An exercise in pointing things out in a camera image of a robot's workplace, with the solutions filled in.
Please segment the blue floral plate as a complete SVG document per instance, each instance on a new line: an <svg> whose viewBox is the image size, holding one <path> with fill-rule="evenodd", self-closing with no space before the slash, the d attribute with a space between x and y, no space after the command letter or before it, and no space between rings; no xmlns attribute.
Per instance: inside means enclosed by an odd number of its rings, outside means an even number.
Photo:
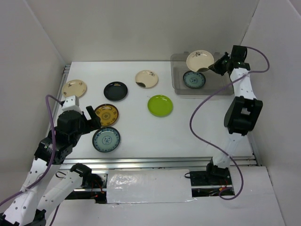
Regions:
<svg viewBox="0 0 301 226"><path fill-rule="evenodd" d="M104 127L95 132L92 138L92 145L99 152L109 153L119 146L120 140L121 136L117 129Z"/></svg>
<svg viewBox="0 0 301 226"><path fill-rule="evenodd" d="M183 82L191 89L200 89L205 85L206 78L202 73L187 71L183 75Z"/></svg>

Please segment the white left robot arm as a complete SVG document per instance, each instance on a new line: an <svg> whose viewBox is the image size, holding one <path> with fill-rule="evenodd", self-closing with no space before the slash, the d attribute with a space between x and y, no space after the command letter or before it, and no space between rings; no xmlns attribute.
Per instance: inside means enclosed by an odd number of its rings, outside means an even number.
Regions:
<svg viewBox="0 0 301 226"><path fill-rule="evenodd" d="M82 135L98 130L100 119L91 106L86 107L88 120L82 111L68 110L59 115L46 138L40 141L32 168L6 211L0 215L2 226L44 226L51 212L77 187L101 185L101 178L82 164L74 164L61 182L45 192L52 177Z"/></svg>

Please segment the lime green plate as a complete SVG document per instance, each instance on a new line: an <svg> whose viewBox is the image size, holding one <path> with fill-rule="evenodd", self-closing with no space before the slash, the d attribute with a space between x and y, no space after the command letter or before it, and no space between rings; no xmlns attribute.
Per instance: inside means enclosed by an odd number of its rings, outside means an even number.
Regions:
<svg viewBox="0 0 301 226"><path fill-rule="evenodd" d="M152 96L147 103L147 107L149 112L157 117L168 116L174 108L171 99L165 95Z"/></svg>

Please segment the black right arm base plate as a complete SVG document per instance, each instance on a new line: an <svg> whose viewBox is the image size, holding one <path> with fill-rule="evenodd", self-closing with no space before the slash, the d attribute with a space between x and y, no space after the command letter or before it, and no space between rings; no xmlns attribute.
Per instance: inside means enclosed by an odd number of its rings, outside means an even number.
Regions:
<svg viewBox="0 0 301 226"><path fill-rule="evenodd" d="M232 180L228 175L226 178L210 176L206 171L189 171L184 177L190 180L193 188L219 188L232 185Z"/></svg>

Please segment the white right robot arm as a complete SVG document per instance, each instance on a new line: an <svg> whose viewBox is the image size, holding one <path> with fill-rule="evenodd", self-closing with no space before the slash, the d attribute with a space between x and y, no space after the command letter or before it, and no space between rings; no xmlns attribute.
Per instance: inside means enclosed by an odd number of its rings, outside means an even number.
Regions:
<svg viewBox="0 0 301 226"><path fill-rule="evenodd" d="M224 127L229 133L225 153L214 156L206 167L205 180L212 185L230 174L230 157L236 152L242 137L254 129L263 107L263 102L258 100L253 92L251 69L245 62L246 57L247 47L234 45L230 54L225 53L209 66L209 69L217 74L228 73L234 90L234 99L224 117Z"/></svg>

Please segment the cream plate with green patch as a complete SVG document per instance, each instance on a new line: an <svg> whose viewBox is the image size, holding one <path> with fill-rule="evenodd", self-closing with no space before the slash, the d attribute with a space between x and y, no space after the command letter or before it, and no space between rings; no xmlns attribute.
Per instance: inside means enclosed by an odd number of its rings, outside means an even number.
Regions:
<svg viewBox="0 0 301 226"><path fill-rule="evenodd" d="M186 59L187 67L193 72L206 72L213 63L213 55L206 50L193 51Z"/></svg>

